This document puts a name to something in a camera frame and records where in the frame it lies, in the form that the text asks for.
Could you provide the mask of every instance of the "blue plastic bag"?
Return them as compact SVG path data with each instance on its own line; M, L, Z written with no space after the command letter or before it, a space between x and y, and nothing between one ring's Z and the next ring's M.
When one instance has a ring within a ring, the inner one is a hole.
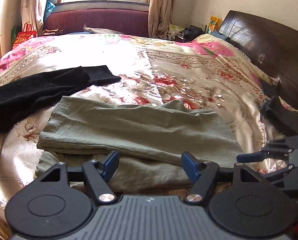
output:
M52 13L54 8L55 8L55 5L52 2L50 2L49 0L47 0L47 3L45 5L45 10L44 10L44 16L43 16L44 23L47 20L47 18L49 17L49 15Z

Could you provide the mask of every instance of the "red shopping bag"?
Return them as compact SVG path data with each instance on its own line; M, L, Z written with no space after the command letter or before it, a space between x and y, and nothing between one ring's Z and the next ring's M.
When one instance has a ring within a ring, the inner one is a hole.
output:
M21 43L30 40L33 37L36 37L36 31L33 31L32 24L25 23L22 32L19 32L17 37L15 38L12 49L16 48Z

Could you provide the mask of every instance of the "beige curtain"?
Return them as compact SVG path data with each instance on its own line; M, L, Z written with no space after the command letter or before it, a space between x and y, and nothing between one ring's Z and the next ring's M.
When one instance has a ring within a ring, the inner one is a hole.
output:
M43 16L47 0L21 0L22 26L31 23L38 35L42 32Z
M150 0L148 29L151 38L166 39L171 10L172 0Z

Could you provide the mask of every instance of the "dark wooden headboard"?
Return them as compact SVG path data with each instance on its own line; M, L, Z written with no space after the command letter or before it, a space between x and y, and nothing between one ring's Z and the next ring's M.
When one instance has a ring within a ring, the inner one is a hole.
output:
M298 110L298 31L259 16L230 11L219 32L230 37L230 43L254 65L278 78L279 96Z

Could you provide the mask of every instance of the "gray ribbed panel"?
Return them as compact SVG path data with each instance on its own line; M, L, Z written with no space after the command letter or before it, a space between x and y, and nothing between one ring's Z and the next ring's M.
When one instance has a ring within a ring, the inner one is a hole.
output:
M63 240L238 240L214 224L199 206L178 196L124 196L101 206L79 232ZM279 236L275 240L290 240Z

